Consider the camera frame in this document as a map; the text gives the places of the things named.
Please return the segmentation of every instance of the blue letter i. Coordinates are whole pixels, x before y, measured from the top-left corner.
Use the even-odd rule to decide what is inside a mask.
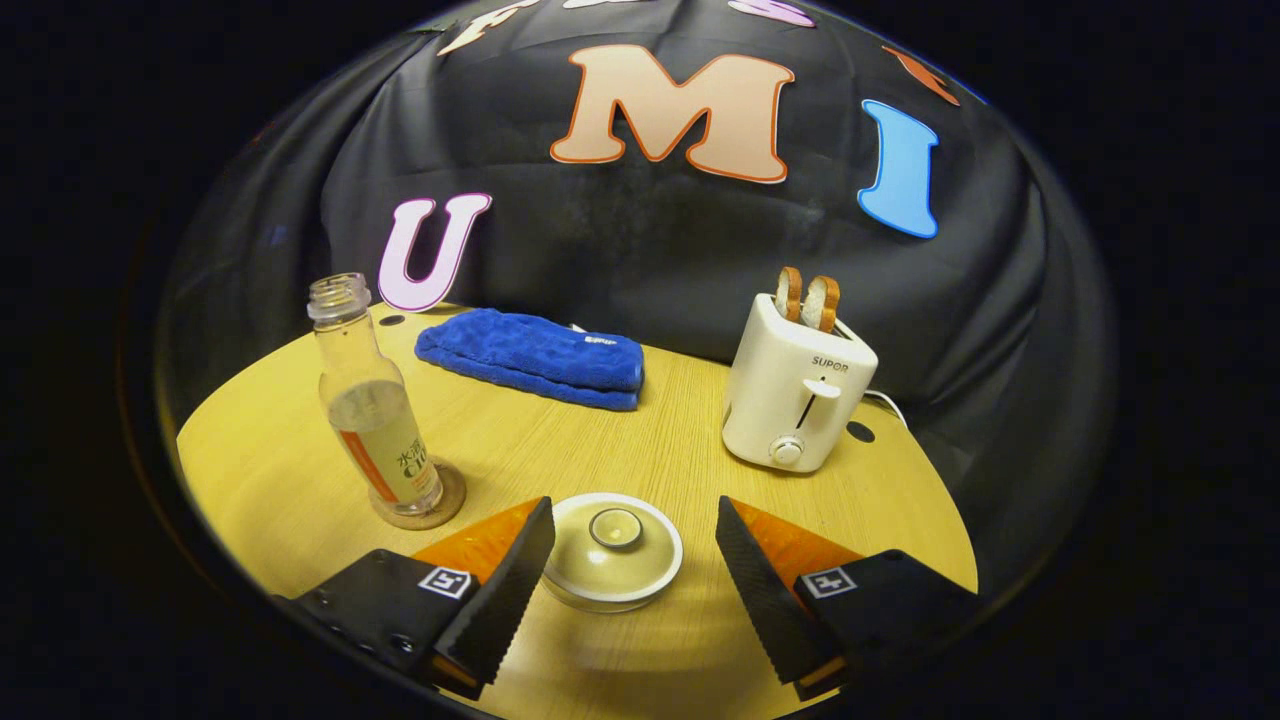
[[[868,215],[915,237],[938,234],[929,214],[929,152],[938,136],[911,115],[876,100],[863,100],[863,110],[879,129],[879,167],[876,184],[858,191],[858,204]]]

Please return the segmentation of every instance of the white toaster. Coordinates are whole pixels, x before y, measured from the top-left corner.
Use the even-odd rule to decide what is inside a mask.
[[[836,320],[824,333],[751,304],[724,391],[721,437],[730,452],[791,473],[822,466],[872,382],[876,352]]]

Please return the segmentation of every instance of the lid knob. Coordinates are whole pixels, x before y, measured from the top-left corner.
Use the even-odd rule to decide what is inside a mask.
[[[591,539],[614,550],[635,543],[640,539],[643,529],[640,518],[636,518],[635,512],[621,507],[600,510],[588,524]]]

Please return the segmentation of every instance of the blue towel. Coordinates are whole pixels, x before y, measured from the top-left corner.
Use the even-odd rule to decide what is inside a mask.
[[[422,331],[413,352],[458,374],[608,410],[635,410],[644,384],[644,351],[632,340],[490,309]]]

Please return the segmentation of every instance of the clear plastic bottle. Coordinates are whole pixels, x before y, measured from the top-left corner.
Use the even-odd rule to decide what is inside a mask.
[[[422,443],[399,368],[378,348],[361,273],[311,283],[324,372],[320,401],[347,456],[372,496],[397,515],[421,516],[440,502],[443,486]]]

